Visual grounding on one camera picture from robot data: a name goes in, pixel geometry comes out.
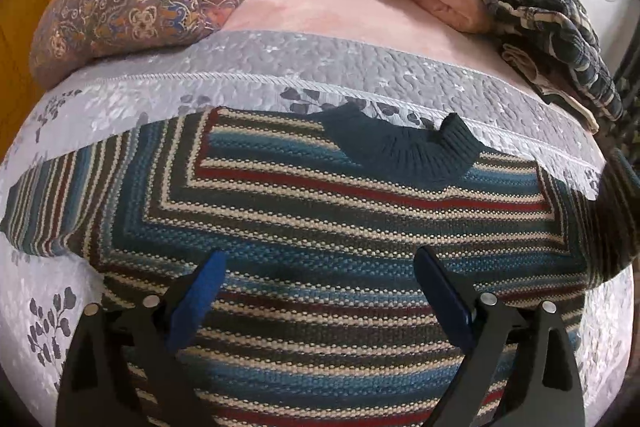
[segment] leaf pattern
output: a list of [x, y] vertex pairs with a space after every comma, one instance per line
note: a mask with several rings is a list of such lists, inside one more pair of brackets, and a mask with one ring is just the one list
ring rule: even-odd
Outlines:
[[81, 89], [75, 89], [75, 90], [65, 91], [62, 94], [54, 95], [49, 99], [49, 101], [47, 102], [47, 105], [44, 107], [44, 110], [36, 117], [36, 121], [40, 125], [36, 129], [36, 136], [35, 136], [36, 143], [40, 142], [40, 131], [42, 130], [42, 128], [47, 123], [49, 123], [49, 121], [55, 120], [58, 117], [59, 109], [63, 105], [65, 105], [65, 103], [68, 100], [71, 100], [72, 98], [76, 97], [80, 93], [82, 93]]
[[136, 122], [136, 127], [140, 127], [141, 125], [149, 123], [149, 115], [143, 111], [140, 113], [138, 117], [138, 121]]
[[44, 355], [44, 358], [47, 359], [47, 362], [51, 363], [51, 355], [49, 353], [49, 346], [47, 346], [47, 344], [42, 346], [42, 354]]
[[432, 129], [435, 129], [436, 127], [433, 124], [433, 121], [429, 120], [428, 118], [421, 117], [420, 121], [422, 122], [422, 125], [424, 126], [425, 129], [432, 130]]
[[359, 110], [363, 110], [365, 107], [367, 107], [368, 102], [361, 98], [355, 98], [353, 96], [345, 96], [344, 98], [347, 102], [351, 102], [357, 105]]
[[300, 100], [301, 98], [300, 93], [293, 87], [287, 87], [287, 89], [280, 93], [280, 96], [285, 100]]
[[213, 101], [206, 94], [184, 94], [180, 97], [178, 115], [183, 116], [197, 111], [204, 111], [211, 108]]
[[62, 333], [65, 335], [65, 337], [71, 335], [71, 329], [69, 329], [69, 321], [66, 317], [60, 321], [60, 328], [62, 329]]
[[53, 340], [51, 341], [51, 347], [53, 347], [53, 356], [54, 356], [54, 358], [56, 360], [60, 360], [62, 355], [60, 354], [60, 346], [56, 342], [56, 338], [55, 337], [53, 337]]
[[[27, 340], [32, 353], [36, 354], [38, 361], [42, 367], [47, 367], [50, 363], [58, 373], [58, 377], [62, 378], [64, 370], [64, 360], [62, 359], [62, 349], [58, 344], [56, 335], [62, 332], [65, 337], [71, 336], [71, 328], [67, 317], [63, 317], [66, 311], [76, 307], [78, 298], [67, 286], [63, 291], [63, 296], [59, 293], [53, 295], [52, 308], [47, 312], [41, 306], [38, 306], [35, 299], [29, 301], [29, 310], [36, 317], [36, 321], [29, 326]], [[68, 349], [65, 349], [65, 358], [68, 356]], [[60, 383], [55, 383], [56, 389], [60, 390]]]
[[320, 100], [320, 91], [316, 91], [315, 89], [303, 89], [302, 90], [309, 98], [313, 100]]
[[379, 110], [382, 111], [382, 114], [385, 116], [393, 116], [395, 114], [400, 113], [400, 109], [395, 105], [388, 105], [388, 103], [376, 102]]
[[307, 114], [309, 111], [309, 106], [306, 103], [294, 102], [289, 106], [289, 109], [295, 114]]
[[67, 286], [65, 288], [65, 310], [72, 310], [76, 305], [76, 296], [71, 291], [71, 287]]

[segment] striped sweater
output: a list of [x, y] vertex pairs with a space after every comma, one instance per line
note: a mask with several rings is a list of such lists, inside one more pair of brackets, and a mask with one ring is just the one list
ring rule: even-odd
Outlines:
[[29, 254], [84, 256], [109, 308], [225, 251], [218, 300], [178, 354], [220, 425], [391, 427], [421, 425], [462, 360], [414, 279], [418, 246], [512, 305], [555, 301], [575, 345], [584, 291], [638, 253], [639, 212], [640, 182], [617, 153], [588, 201], [455, 114], [424, 130], [348, 104], [140, 126], [26, 172], [0, 229]]

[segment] quilted bedspread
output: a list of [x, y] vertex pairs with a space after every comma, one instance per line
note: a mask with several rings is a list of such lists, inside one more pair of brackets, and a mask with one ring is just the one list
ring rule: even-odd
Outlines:
[[[225, 105], [310, 114], [354, 102], [395, 124], [450, 112], [501, 152], [532, 158], [588, 198], [604, 160], [569, 115], [498, 78], [359, 42], [286, 32], [220, 32], [172, 53], [105, 60], [48, 92], [0, 166], [0, 217], [23, 172], [140, 124]], [[43, 427], [54, 425], [65, 349], [102, 281], [76, 255], [36, 258], [0, 235], [0, 363]], [[588, 425], [622, 383], [632, 328], [629, 270], [588, 292], [577, 352]]]

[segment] dark green ribbed collar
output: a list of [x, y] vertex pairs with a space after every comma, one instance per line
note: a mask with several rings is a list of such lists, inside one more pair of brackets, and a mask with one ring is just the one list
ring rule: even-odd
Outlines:
[[440, 129], [393, 125], [364, 115], [354, 103], [309, 117], [352, 160], [394, 182], [440, 188], [455, 184], [484, 145], [451, 113]]

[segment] blue stripe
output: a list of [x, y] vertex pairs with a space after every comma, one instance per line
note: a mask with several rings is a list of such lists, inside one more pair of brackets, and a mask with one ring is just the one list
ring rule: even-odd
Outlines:
[[518, 196], [540, 194], [540, 184], [536, 174], [507, 174], [471, 169], [460, 180], [459, 186], [491, 194], [496, 192]]
[[444, 259], [443, 263], [449, 270], [468, 275], [485, 271], [510, 270], [517, 270], [520, 274], [523, 274], [527, 272], [527, 267], [541, 266], [546, 267], [548, 273], [560, 275], [580, 271], [579, 268], [582, 267], [580, 260], [573, 256], [544, 252], [522, 255], [507, 253], [502, 255], [483, 255], [476, 258]]
[[106, 201], [104, 203], [104, 215], [102, 217], [102, 222], [100, 224], [100, 229], [102, 231], [102, 235], [100, 236], [100, 245], [98, 249], [100, 250], [100, 255], [104, 259], [111, 252], [111, 233], [112, 233], [112, 223], [113, 223], [113, 215], [116, 212], [118, 206], [118, 199], [121, 194], [122, 181], [124, 176], [126, 176], [127, 168], [129, 167], [131, 161], [136, 155], [136, 150], [138, 149], [138, 136], [139, 131], [137, 128], [132, 129], [128, 133], [122, 135], [127, 147], [126, 156], [122, 159], [121, 163], [118, 165], [116, 173], [114, 174], [113, 180], [111, 182], [111, 187], [108, 192]]
[[311, 158], [328, 161], [337, 165], [357, 166], [340, 150], [331, 150], [322, 145], [311, 145], [298, 140], [268, 137], [248, 136], [234, 132], [216, 132], [209, 134], [209, 145], [222, 149], [245, 149], [252, 153], [268, 152], [287, 157], [287, 163], [292, 158]]
[[86, 178], [89, 175], [89, 165], [92, 150], [95, 147], [95, 145], [83, 147], [76, 153], [76, 166], [69, 183], [69, 190], [66, 197], [65, 213], [62, 219], [63, 233], [71, 232], [73, 229], [75, 229], [78, 222], [80, 203], [84, 201], [81, 200], [82, 187], [86, 183]]
[[284, 286], [277, 282], [257, 282], [255, 280], [240, 279], [233, 274], [228, 273], [225, 278], [225, 285], [234, 285], [242, 288], [244, 293], [252, 293], [258, 295], [291, 295], [296, 299], [308, 299], [309, 301], [322, 301], [328, 303], [340, 302], [345, 305], [426, 305], [427, 302], [418, 288], [413, 289], [413, 295], [402, 294], [374, 294], [366, 295], [361, 292], [346, 291], [342, 288], [328, 290], [318, 290], [306, 287]]
[[[312, 409], [402, 405], [416, 400], [438, 398], [451, 383], [459, 364], [428, 369], [412, 375], [383, 375], [372, 371], [362, 377], [296, 375], [285, 371], [264, 371], [213, 362], [195, 355], [178, 354], [186, 364], [194, 384], [201, 389], [263, 403], [286, 403], [290, 407]], [[505, 378], [514, 354], [503, 355], [495, 380]]]
[[38, 245], [35, 244], [35, 229], [38, 223], [42, 221], [43, 216], [40, 215], [42, 210], [42, 200], [46, 195], [46, 186], [49, 182], [49, 171], [51, 169], [51, 163], [45, 162], [36, 168], [36, 183], [31, 184], [31, 200], [27, 206], [29, 217], [27, 218], [27, 226], [22, 236], [22, 249], [25, 253], [30, 255], [43, 255], [43, 251], [38, 251]]

